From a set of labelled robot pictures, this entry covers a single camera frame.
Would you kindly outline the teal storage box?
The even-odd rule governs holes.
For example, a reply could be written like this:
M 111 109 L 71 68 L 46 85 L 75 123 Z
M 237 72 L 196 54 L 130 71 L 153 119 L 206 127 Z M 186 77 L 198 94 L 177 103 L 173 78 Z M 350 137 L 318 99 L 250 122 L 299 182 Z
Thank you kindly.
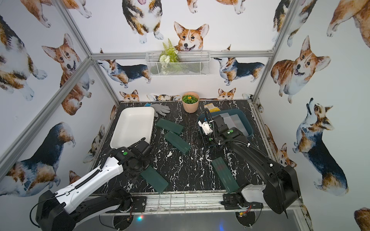
M 245 126 L 245 129 L 247 130 L 248 132 L 248 136 L 244 136 L 243 133 L 238 130 L 237 128 L 231 128 L 229 129 L 229 131 L 225 132 L 224 135 L 226 135 L 226 143 L 227 142 L 232 142 L 232 141 L 240 141 L 240 142 L 245 142 L 247 143 L 249 141 L 249 138 L 253 135 L 253 129 L 247 119 L 247 117 L 245 116 L 245 114 L 239 110 L 239 109 L 229 109 L 229 110 L 223 110 L 223 111 L 219 111 L 219 112 L 214 112 L 214 113 L 210 113 L 209 111 L 205 111 L 205 113 L 201 116 L 198 117 L 198 121 L 201 121 L 201 122 L 205 122 L 204 121 L 204 118 L 206 115 L 210 115 L 210 116 L 216 116 L 216 115 L 220 115 L 222 113 L 229 113 L 229 115 L 238 115 L 243 123 L 243 125 Z M 201 135 L 203 135 L 203 132 L 200 128 L 200 126 L 198 125 L 198 128 L 199 128 L 199 131 L 201 133 Z

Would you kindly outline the green pencil case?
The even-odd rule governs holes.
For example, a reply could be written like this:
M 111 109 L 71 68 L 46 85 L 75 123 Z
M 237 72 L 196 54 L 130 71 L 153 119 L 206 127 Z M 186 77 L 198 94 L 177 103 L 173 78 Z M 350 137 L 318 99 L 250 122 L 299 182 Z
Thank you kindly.
M 156 126 L 165 129 L 167 131 L 174 132 L 176 134 L 181 134 L 183 131 L 184 127 L 182 125 L 176 124 L 174 122 L 171 122 L 169 120 L 165 120 L 163 118 L 159 119 L 156 123 Z
M 212 161 L 212 166 L 219 176 L 223 186 L 228 193 L 236 192 L 239 188 L 237 181 L 234 179 L 231 171 L 225 164 L 224 160 L 219 157 Z
M 146 170 L 140 174 L 148 184 L 150 184 L 156 192 L 162 193 L 167 188 L 169 183 L 152 167 L 148 166 Z
M 189 143 L 184 141 L 180 136 L 172 131 L 166 133 L 164 137 L 170 144 L 172 144 L 183 154 L 186 154 L 191 148 L 191 145 Z

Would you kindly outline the white storage tray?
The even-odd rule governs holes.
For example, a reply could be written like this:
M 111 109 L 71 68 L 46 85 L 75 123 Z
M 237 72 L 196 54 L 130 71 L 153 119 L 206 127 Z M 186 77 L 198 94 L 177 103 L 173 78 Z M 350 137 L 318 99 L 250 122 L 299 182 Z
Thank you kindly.
M 150 143 L 154 117 L 155 109 L 150 106 L 124 109 L 114 129 L 110 147 L 129 147 L 142 138 Z

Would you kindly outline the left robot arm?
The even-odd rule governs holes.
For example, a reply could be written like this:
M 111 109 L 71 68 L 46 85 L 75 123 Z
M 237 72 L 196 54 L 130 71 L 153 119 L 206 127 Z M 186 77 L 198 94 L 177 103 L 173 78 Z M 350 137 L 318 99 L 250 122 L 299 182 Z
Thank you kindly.
M 79 180 L 55 193 L 50 190 L 43 193 L 31 209 L 36 212 L 29 217 L 31 223 L 43 231 L 72 231 L 105 212 L 132 213 L 135 199 L 122 187 L 93 199 L 89 196 L 118 175 L 134 180 L 148 168 L 151 150 L 145 138 L 128 147 L 110 149 L 106 161 Z

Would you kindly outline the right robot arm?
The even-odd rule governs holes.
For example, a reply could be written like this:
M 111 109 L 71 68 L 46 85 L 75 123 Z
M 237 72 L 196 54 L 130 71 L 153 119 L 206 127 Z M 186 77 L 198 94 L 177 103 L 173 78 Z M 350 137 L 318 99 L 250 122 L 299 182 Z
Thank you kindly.
M 212 144 L 229 145 L 261 177 L 262 185 L 250 183 L 238 190 L 244 201 L 267 204 L 272 211 L 281 214 L 301 196 L 295 169 L 284 167 L 262 153 L 238 128 L 229 128 L 220 115 L 204 115 L 199 118 L 198 125 Z

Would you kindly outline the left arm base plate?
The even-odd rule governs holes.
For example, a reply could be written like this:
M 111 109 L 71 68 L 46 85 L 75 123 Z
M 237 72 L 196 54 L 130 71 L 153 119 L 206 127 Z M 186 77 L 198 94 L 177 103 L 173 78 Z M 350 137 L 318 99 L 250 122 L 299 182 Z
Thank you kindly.
M 118 209 L 108 211 L 107 213 L 142 213 L 145 211 L 146 201 L 146 196 L 134 196 L 131 199 L 125 199 Z

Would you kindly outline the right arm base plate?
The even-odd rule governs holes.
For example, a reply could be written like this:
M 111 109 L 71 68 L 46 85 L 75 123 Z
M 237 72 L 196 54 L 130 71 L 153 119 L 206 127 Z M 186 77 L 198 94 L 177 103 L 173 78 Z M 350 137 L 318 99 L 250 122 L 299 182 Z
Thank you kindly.
M 264 205 L 257 202 L 247 202 L 239 193 L 227 193 L 223 195 L 223 200 L 220 202 L 226 210 L 236 209 L 262 209 Z

